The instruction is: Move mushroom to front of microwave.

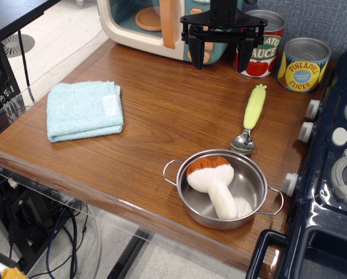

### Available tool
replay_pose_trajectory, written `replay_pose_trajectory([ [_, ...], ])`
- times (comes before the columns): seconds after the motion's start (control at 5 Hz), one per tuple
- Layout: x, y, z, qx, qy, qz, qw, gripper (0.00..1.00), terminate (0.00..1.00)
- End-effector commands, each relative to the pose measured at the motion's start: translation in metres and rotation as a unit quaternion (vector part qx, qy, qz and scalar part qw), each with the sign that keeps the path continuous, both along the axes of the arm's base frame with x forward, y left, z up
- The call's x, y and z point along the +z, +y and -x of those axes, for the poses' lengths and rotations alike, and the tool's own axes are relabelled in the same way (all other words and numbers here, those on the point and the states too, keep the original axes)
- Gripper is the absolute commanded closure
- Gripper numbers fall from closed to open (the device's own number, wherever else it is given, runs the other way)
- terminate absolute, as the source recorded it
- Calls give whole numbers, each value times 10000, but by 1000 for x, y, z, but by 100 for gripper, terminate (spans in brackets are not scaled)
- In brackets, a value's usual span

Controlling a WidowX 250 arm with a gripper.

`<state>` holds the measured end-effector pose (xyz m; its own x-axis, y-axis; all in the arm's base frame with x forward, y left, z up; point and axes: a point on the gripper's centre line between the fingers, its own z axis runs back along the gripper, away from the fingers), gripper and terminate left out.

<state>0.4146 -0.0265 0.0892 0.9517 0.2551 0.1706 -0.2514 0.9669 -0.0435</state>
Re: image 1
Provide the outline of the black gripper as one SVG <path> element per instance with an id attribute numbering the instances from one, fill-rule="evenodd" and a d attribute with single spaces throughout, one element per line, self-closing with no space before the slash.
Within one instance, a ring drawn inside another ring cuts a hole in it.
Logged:
<path id="1" fill-rule="evenodd" d="M 237 1 L 210 1 L 209 10 L 180 18 L 181 39 L 188 44 L 192 64 L 201 69 L 205 42 L 240 42 L 238 71 L 247 69 L 255 44 L 262 44 L 267 20 L 238 9 Z"/>

